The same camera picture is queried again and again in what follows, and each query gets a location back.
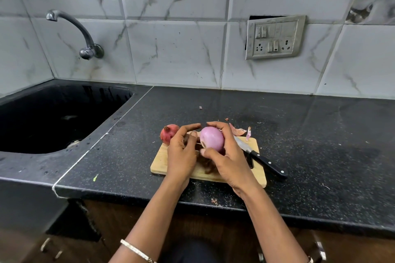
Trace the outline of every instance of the bangle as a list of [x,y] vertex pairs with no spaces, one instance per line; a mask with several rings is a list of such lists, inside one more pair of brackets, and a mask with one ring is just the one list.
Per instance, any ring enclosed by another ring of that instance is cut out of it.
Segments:
[[152,260],[149,256],[147,256],[145,253],[140,251],[138,248],[135,248],[133,245],[131,245],[129,242],[121,239],[121,243],[125,245],[128,249],[131,251],[135,252],[137,255],[142,257],[144,260],[148,261],[149,263],[156,263],[154,260]]

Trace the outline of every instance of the cutting board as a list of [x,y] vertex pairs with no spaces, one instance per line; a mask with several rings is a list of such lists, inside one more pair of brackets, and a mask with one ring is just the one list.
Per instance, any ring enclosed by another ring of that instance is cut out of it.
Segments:
[[[248,141],[246,141],[244,136],[239,137],[240,140],[245,141],[254,151],[259,153],[258,144],[255,138],[250,137]],[[256,161],[252,161],[254,168],[251,169],[255,178],[258,180],[258,183],[262,185],[262,187],[266,186],[266,177],[264,168],[257,163]],[[156,154],[154,161],[151,164],[151,173],[154,174],[162,174],[166,175],[167,172],[167,146],[163,143],[158,153]],[[215,171],[210,174],[205,174],[204,167],[199,163],[195,166],[194,171],[192,172],[191,178],[198,180],[206,180],[206,181],[215,181],[215,182],[225,182],[225,180],[221,177],[218,171]]]

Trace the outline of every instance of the purple onion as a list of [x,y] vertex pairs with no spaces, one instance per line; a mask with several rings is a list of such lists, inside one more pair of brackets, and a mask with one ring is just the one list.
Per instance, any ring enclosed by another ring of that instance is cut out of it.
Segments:
[[213,148],[220,152],[224,148],[224,141],[222,132],[215,127],[204,127],[200,131],[200,143],[205,149]]

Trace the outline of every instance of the chrome faucet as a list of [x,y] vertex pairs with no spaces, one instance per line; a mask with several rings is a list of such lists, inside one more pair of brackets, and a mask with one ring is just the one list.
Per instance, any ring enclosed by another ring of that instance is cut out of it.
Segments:
[[89,32],[86,28],[78,22],[76,18],[73,16],[62,12],[60,10],[50,10],[47,12],[47,20],[49,21],[58,21],[58,17],[66,19],[67,21],[73,23],[77,28],[82,32],[86,41],[86,48],[82,48],[79,51],[79,56],[83,59],[91,59],[92,57],[103,58],[104,49],[99,44],[95,44]]

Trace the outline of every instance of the electrical outlet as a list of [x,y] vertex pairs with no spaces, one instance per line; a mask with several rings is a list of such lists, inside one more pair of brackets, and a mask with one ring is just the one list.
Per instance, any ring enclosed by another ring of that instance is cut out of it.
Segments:
[[249,20],[246,59],[296,56],[305,21],[306,16]]

